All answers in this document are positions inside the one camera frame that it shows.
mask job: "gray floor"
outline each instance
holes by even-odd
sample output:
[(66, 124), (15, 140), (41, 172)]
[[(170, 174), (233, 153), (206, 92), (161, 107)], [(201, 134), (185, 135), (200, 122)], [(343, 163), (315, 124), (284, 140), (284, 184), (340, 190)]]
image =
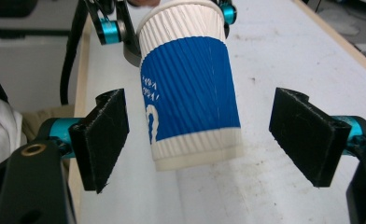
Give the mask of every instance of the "gray floor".
[(322, 0), (317, 14), (353, 44), (366, 43), (366, 3)]

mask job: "ribbed paper cup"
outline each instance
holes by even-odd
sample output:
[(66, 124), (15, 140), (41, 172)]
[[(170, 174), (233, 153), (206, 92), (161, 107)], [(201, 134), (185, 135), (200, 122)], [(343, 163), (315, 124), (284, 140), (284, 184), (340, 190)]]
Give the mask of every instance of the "ribbed paper cup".
[(242, 154), (223, 25), (209, 0), (169, 2), (139, 24), (142, 91), (159, 171)]

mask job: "beige fabric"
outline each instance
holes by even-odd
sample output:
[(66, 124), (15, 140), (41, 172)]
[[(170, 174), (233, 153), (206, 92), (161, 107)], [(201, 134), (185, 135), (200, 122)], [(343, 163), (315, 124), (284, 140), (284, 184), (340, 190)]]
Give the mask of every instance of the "beige fabric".
[(22, 113), (22, 131), (28, 138), (28, 142), (33, 141), (44, 121), (51, 118), (72, 118), (74, 112), (74, 105), (53, 107), (36, 112), (24, 112)]

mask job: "cable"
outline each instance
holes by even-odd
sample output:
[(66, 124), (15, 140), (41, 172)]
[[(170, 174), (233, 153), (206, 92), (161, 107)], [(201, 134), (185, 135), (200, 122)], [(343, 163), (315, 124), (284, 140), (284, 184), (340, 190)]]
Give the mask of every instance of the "cable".
[(63, 70), (60, 82), (60, 99), (62, 105), (68, 105), (69, 79), (72, 72), (73, 63), (77, 54), (78, 42), (84, 29), (88, 10), (83, 0), (78, 0), (75, 17), (69, 37), (67, 38), (66, 54), (64, 55)]

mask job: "paper cup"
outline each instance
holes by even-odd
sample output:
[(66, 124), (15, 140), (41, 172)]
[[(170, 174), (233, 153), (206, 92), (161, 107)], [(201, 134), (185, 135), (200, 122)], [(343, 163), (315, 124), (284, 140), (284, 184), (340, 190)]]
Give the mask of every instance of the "paper cup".
[(158, 171), (242, 154), (221, 10), (209, 0), (155, 7), (138, 27), (148, 135)]

